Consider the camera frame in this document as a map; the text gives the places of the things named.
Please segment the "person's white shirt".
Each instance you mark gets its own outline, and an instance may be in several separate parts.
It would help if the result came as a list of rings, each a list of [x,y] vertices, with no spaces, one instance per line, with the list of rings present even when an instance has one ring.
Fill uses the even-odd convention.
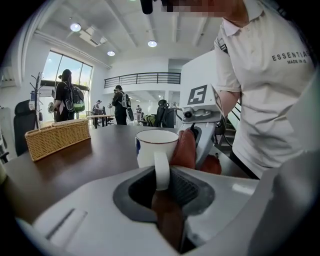
[[[214,42],[215,89],[240,92],[230,159],[257,180],[303,152],[287,113],[313,77],[317,61],[276,0],[210,0],[210,6],[222,18]]]

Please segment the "white ceiling air unit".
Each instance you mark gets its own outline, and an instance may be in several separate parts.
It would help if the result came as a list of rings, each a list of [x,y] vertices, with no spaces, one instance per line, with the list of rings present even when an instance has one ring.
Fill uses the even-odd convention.
[[[93,47],[104,45],[107,42],[107,40],[92,27],[89,27],[86,30],[82,29],[79,32],[79,37]]]

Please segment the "person's right forearm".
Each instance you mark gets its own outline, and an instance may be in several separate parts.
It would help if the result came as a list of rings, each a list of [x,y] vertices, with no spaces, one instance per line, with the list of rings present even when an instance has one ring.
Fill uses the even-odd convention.
[[[226,117],[236,106],[240,99],[240,92],[220,91],[219,93],[223,115]]]

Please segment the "white hard-shell backpack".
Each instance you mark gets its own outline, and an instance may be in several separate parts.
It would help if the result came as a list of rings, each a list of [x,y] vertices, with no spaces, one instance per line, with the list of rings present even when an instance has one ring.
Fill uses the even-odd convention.
[[[131,99],[124,92],[122,92],[121,105],[123,108],[125,108],[126,116],[127,116],[128,120],[133,122],[135,118],[134,118],[134,114],[133,114],[132,107],[131,107]]]

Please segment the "black metal balcony railing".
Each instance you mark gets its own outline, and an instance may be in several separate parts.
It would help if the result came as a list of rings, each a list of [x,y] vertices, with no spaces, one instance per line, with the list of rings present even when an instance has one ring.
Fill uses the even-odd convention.
[[[139,84],[180,84],[180,72],[143,72],[115,76],[104,80],[104,88]]]

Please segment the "black coat rack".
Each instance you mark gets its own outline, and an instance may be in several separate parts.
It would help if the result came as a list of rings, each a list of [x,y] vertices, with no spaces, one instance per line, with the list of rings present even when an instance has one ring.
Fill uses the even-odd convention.
[[[31,76],[32,78],[35,79],[35,85],[33,85],[31,82],[29,83],[32,88],[33,88],[33,93],[31,92],[31,95],[33,95],[33,99],[31,101],[34,102],[34,110],[36,114],[36,121],[35,121],[35,127],[36,129],[39,128],[39,97],[40,97],[40,89],[42,88],[41,86],[41,81],[43,78],[43,73],[39,72],[37,77],[34,75]]]

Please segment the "reddish-brown knitted cloth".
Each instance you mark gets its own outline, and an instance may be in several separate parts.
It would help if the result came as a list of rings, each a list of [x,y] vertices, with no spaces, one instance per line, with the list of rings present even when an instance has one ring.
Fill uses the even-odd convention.
[[[193,132],[189,129],[180,131],[169,164],[215,175],[222,173],[220,160],[216,156],[208,155],[200,167],[196,167],[196,156],[196,141]]]

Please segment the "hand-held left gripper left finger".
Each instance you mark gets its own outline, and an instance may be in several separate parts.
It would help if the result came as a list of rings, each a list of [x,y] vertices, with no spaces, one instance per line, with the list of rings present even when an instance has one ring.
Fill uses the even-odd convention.
[[[44,256],[178,256],[153,223],[135,222],[113,202],[121,182],[144,168],[88,182],[38,217],[17,218],[26,237]]]

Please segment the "black high-back office chair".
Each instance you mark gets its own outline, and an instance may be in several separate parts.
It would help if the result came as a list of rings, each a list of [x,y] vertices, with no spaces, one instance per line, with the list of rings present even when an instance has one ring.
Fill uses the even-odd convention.
[[[25,134],[36,127],[37,115],[36,111],[32,109],[33,106],[34,104],[28,99],[19,102],[14,109],[14,141],[18,157],[28,151]]]

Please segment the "wicker basket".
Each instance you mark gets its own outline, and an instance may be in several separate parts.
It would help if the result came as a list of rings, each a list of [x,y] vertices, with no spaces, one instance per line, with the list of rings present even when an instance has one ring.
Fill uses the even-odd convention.
[[[90,138],[89,121],[85,119],[56,122],[25,134],[28,151],[34,162]]]

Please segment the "black office chair with clutter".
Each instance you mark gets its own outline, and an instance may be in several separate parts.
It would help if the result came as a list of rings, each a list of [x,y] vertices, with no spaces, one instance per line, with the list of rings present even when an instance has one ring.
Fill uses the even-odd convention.
[[[174,110],[165,99],[161,99],[156,114],[146,114],[142,124],[147,127],[174,128]]]

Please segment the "white mug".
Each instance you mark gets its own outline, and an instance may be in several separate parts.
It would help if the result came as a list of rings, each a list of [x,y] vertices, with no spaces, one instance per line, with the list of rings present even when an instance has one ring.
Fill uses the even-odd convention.
[[[170,183],[170,161],[179,136],[167,130],[143,130],[135,135],[137,163],[140,168],[154,167],[156,190],[167,190]]]

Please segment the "green and black backpack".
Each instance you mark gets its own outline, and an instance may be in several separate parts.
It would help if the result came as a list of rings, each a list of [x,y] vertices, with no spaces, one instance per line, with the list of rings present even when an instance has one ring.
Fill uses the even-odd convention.
[[[83,92],[73,85],[67,87],[65,107],[68,112],[80,113],[85,110],[85,98]]]

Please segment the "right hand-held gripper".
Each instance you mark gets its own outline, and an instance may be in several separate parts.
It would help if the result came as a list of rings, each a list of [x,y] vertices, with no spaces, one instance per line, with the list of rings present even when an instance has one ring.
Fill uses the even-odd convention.
[[[216,122],[224,114],[215,86],[218,83],[215,51],[183,65],[181,70],[182,122],[195,134],[195,166],[200,169],[214,145]]]

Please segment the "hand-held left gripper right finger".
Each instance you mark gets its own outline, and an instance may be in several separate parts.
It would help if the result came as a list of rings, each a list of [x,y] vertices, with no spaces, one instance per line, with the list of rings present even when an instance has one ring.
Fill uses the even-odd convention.
[[[236,223],[258,181],[171,167],[171,192],[184,220],[187,252],[235,252],[250,234]]]

